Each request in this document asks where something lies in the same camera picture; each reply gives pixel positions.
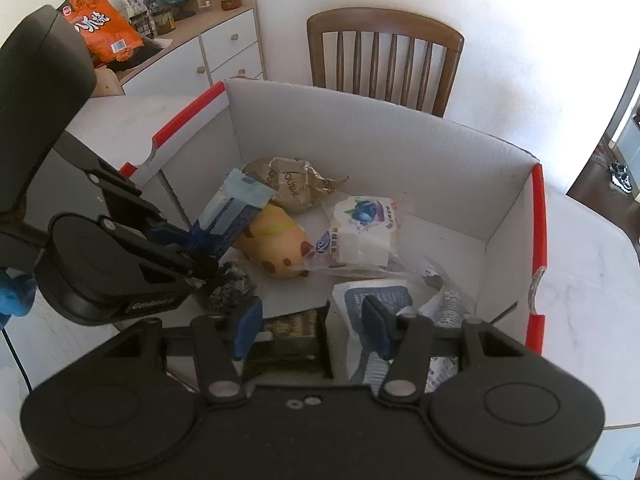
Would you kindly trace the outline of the blue gloved hand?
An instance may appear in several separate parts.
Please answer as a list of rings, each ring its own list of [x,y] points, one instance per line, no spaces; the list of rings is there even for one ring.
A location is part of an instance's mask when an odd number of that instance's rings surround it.
[[[11,268],[0,271],[0,327],[11,318],[29,314],[35,302],[37,283],[32,274]]]

